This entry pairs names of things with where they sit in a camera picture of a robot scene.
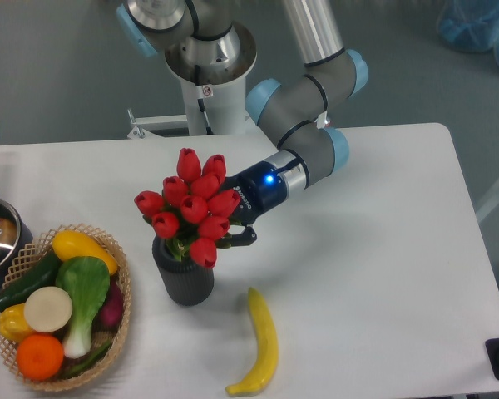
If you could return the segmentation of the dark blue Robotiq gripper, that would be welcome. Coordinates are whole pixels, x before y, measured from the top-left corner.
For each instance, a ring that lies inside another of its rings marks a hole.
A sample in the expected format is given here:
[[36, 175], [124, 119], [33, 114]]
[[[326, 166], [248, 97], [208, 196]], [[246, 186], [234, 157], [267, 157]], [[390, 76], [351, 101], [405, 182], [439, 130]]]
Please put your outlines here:
[[249, 246], [257, 240], [257, 233], [249, 224], [287, 200], [289, 188], [284, 172], [285, 168], [260, 161], [225, 179], [222, 190], [233, 189], [240, 196], [240, 203], [230, 217], [245, 227], [240, 233], [228, 233], [222, 239], [224, 246]]

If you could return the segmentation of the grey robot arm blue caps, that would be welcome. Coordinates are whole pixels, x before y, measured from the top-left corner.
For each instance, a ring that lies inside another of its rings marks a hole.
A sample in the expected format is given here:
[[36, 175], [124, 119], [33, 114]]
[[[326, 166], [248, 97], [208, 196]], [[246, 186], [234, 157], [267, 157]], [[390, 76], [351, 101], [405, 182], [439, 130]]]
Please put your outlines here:
[[178, 78], [191, 135], [240, 134], [250, 118], [276, 153], [230, 177], [240, 194], [232, 216], [240, 234], [220, 246], [249, 245], [253, 223], [348, 160], [343, 134], [325, 125], [326, 113], [364, 87], [368, 67], [346, 49], [326, 1], [282, 4], [303, 59], [305, 73], [293, 85], [273, 79], [247, 90], [256, 60], [250, 31], [230, 15], [225, 1], [124, 1], [116, 15], [143, 55], [162, 55]]

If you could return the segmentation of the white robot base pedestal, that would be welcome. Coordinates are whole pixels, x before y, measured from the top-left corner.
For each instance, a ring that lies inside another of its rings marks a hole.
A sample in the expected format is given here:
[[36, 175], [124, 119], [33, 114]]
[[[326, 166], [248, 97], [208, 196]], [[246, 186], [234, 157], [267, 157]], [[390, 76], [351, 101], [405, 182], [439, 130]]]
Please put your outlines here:
[[163, 55], [180, 82], [185, 114], [135, 118], [129, 112], [131, 137], [182, 128], [189, 135], [245, 133], [246, 77], [257, 59], [255, 40], [246, 27], [233, 22], [224, 36], [211, 41], [187, 37]]

